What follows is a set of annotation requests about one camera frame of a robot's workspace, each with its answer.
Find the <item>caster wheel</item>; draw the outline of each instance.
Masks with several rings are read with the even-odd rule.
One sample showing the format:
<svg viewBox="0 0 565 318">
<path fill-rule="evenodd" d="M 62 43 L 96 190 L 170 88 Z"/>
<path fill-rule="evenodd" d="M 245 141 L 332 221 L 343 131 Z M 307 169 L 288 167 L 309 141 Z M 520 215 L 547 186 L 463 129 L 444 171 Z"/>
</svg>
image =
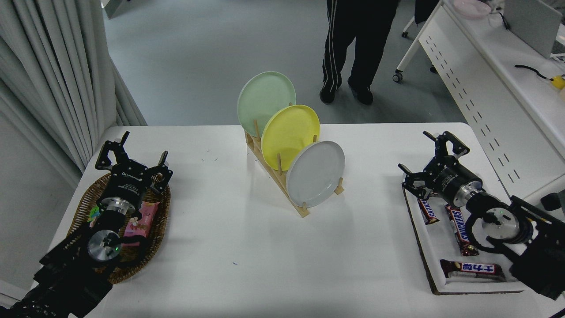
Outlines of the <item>caster wheel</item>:
<svg viewBox="0 0 565 318">
<path fill-rule="evenodd" d="M 394 75 L 392 76 L 392 80 L 393 80 L 395 83 L 400 84 L 400 82 L 402 82 L 402 74 L 401 74 L 401 73 L 396 73 L 396 74 L 394 74 Z"/>
</svg>

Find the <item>black cable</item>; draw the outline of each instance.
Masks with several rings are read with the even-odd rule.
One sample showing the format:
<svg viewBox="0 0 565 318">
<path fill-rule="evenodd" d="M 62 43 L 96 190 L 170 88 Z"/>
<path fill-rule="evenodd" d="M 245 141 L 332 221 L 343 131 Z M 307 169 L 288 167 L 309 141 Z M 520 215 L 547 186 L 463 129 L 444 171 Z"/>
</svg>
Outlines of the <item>black cable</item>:
<svg viewBox="0 0 565 318">
<path fill-rule="evenodd" d="M 502 23 L 504 24 L 504 27 L 510 31 L 510 25 L 508 24 L 508 20 L 506 20 L 506 18 L 504 17 L 504 15 L 502 14 L 502 12 L 498 12 L 498 14 L 500 14 L 500 17 L 502 18 Z"/>
<path fill-rule="evenodd" d="M 561 318 L 563 316 L 565 316 L 565 308 L 549 318 Z"/>
<path fill-rule="evenodd" d="M 473 246 L 475 246 L 475 248 L 477 248 L 478 250 L 493 253 L 493 254 L 501 254 L 501 251 L 499 249 L 497 249 L 496 247 L 483 246 L 475 238 L 475 234 L 473 233 L 473 225 L 475 225 L 475 222 L 478 219 L 479 219 L 479 217 L 477 216 L 477 214 L 471 213 L 471 216 L 469 216 L 469 218 L 467 219 L 467 222 L 465 222 L 465 229 L 467 229 L 467 238 L 469 239 L 469 242 Z"/>
<path fill-rule="evenodd" d="M 539 77 L 541 77 L 541 78 L 543 78 L 543 79 L 546 79 L 546 80 L 553 80 L 553 79 L 548 79 L 547 77 L 541 75 L 541 73 L 540 73 L 537 69 L 535 69 L 535 68 L 533 68 L 533 67 L 526 66 L 526 65 L 520 65 L 520 64 L 516 64 L 514 67 L 517 67 L 517 68 L 525 68 L 525 69 L 527 69 L 527 70 L 530 70 L 530 71 L 535 72 L 535 73 L 537 74 L 537 76 L 539 76 Z"/>
</svg>

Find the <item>gray floor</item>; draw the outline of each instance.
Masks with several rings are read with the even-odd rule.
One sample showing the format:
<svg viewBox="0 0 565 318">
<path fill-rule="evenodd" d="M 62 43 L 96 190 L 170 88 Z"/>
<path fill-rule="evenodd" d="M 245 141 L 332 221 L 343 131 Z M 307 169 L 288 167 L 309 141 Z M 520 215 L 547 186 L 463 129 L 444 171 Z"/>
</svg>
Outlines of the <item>gray floor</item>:
<svg viewBox="0 0 565 318">
<path fill-rule="evenodd" d="M 392 81 L 411 44 L 400 34 L 413 14 L 414 0 L 402 0 L 372 106 L 356 102 L 346 87 L 329 106 L 319 100 L 324 0 L 132 0 L 105 25 L 110 54 L 149 125 L 238 124 L 239 92 L 264 71 L 288 76 L 298 104 L 312 107 L 321 123 L 465 122 L 423 50 L 404 83 Z M 412 27 L 410 36 L 417 32 Z"/>
<path fill-rule="evenodd" d="M 28 290 L 74 188 L 4 116 L 0 149 L 0 284 Z"/>
</svg>

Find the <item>chocolate bar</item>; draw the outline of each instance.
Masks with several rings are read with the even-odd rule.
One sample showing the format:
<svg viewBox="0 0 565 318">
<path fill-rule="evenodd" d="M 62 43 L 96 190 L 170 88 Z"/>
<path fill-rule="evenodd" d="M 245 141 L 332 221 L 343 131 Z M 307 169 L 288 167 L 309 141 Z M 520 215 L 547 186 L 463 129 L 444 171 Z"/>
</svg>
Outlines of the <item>chocolate bar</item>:
<svg viewBox="0 0 565 318">
<path fill-rule="evenodd" d="M 478 255 L 479 251 L 471 244 L 471 242 L 469 242 L 469 236 L 467 235 L 467 229 L 465 227 L 465 219 L 463 218 L 461 210 L 454 208 L 449 204 L 445 205 L 445 210 L 449 217 L 451 227 L 453 228 L 453 234 L 457 240 L 461 256 Z"/>
<path fill-rule="evenodd" d="M 502 267 L 498 264 L 478 264 L 459 261 L 440 260 L 445 278 L 469 277 L 484 278 L 498 282 L 506 282 Z"/>
<path fill-rule="evenodd" d="M 159 202 L 149 203 L 143 201 L 140 208 L 140 213 L 137 215 L 132 214 L 129 223 L 125 227 L 124 237 L 133 237 L 135 235 L 142 235 L 147 237 L 151 230 L 153 218 L 157 213 Z M 122 243 L 122 246 L 139 246 L 139 242 L 135 243 Z"/>
<path fill-rule="evenodd" d="M 436 214 L 433 212 L 432 207 L 429 206 L 429 203 L 426 200 L 418 199 L 418 206 L 420 207 L 422 216 L 424 216 L 424 223 L 426 225 L 439 222 L 439 219 L 436 217 Z"/>
</svg>

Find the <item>wicker basket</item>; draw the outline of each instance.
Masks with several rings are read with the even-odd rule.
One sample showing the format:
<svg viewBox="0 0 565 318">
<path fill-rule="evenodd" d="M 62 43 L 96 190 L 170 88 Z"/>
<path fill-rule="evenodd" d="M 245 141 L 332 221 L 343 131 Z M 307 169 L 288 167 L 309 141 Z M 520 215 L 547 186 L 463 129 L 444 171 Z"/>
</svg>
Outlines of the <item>wicker basket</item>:
<svg viewBox="0 0 565 318">
<path fill-rule="evenodd" d="M 96 200 L 98 200 L 98 198 L 100 198 L 100 196 L 102 195 L 102 191 L 104 191 L 106 184 L 108 184 L 108 180 L 110 180 L 109 173 L 96 180 L 96 182 L 94 182 L 84 193 L 84 195 L 80 199 L 79 207 L 76 209 L 75 217 L 73 218 L 71 228 L 69 229 L 67 235 L 69 235 L 72 231 L 78 229 L 80 225 L 88 220 L 90 210 L 92 210 L 92 208 L 96 206 Z M 167 226 L 167 218 L 169 214 L 169 205 L 171 203 L 170 187 L 167 186 L 165 191 L 159 195 L 156 195 L 155 193 L 153 193 L 153 191 L 147 191 L 147 193 L 145 193 L 143 201 L 148 203 L 159 202 L 157 212 L 155 213 L 153 223 L 151 224 L 151 229 L 149 230 L 149 234 L 147 236 L 147 239 L 149 240 L 147 252 L 145 254 L 145 257 L 139 264 L 132 267 L 116 268 L 108 279 L 108 281 L 112 284 L 122 282 L 139 272 L 153 258 L 155 253 L 157 253 L 157 250 L 159 250 L 159 246 L 161 245 L 161 241 L 165 236 L 165 228 Z M 120 236 L 124 235 L 126 225 L 127 224 L 124 224 L 124 226 L 120 229 Z M 139 247 L 137 246 L 123 247 L 120 253 L 121 260 L 134 260 L 138 255 L 138 249 Z"/>
</svg>

